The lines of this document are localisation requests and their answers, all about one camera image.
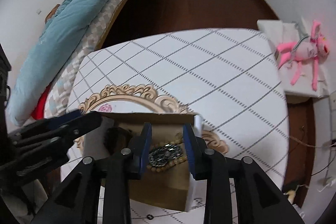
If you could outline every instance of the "electrical cable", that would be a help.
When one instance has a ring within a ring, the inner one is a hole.
[[[300,128],[300,130],[303,132],[303,135],[302,135],[302,138],[301,138],[300,141],[302,141],[303,138],[306,136],[306,132],[305,132],[305,130],[303,130],[303,129],[304,129],[304,126]],[[293,152],[299,145],[300,145],[300,144],[297,143],[296,146],[295,146],[294,148],[292,148],[292,150],[290,150],[290,151],[288,152],[288,155],[290,155],[290,154],[291,154],[291,153],[292,153],[292,152]]]
[[[334,155],[333,159],[328,163],[328,165],[327,165],[326,167],[324,167],[322,170],[320,170],[320,171],[318,171],[318,172],[312,174],[310,177],[312,177],[312,176],[314,176],[314,175],[317,175],[318,173],[321,173],[323,170],[325,170],[326,168],[329,167],[329,165],[330,165],[330,164],[335,160],[335,158],[336,158],[336,150],[333,150],[333,151],[335,151],[335,155]]]
[[[302,141],[300,141],[299,139],[293,137],[293,136],[289,136],[292,140],[298,142],[299,144],[302,144],[304,146],[307,146],[307,147],[313,147],[313,148],[330,148],[330,147],[335,147],[335,145],[328,145],[328,146],[315,146],[315,145],[310,145],[310,144],[307,144],[307,143],[304,143]]]

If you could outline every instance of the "mattress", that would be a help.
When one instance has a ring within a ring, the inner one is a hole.
[[[102,45],[111,23],[114,21],[125,0],[109,0],[100,13],[91,22],[80,43],[59,71],[51,84],[44,107],[44,117],[51,118],[63,115],[73,87],[79,66],[85,56]]]

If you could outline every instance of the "pink flower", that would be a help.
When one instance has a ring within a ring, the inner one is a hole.
[[[112,106],[110,104],[102,105],[99,109],[99,112],[112,112]]]

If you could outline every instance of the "bed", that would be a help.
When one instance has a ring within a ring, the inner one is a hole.
[[[44,118],[60,116],[65,113],[71,88],[81,62],[89,53],[101,49],[107,34],[126,2],[127,0],[109,0],[91,22],[80,44],[51,84],[44,108]]]
[[[39,42],[28,54],[12,91],[8,113],[15,125],[26,122],[41,94],[46,95],[42,117],[65,113],[79,65],[89,53],[101,49],[126,2],[64,0],[54,8],[55,14],[48,15]]]

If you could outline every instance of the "blue comforter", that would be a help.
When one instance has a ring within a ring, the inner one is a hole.
[[[8,103],[11,121],[21,126],[45,88],[70,57],[87,27],[108,0],[65,0],[48,20],[39,42],[29,52]]]

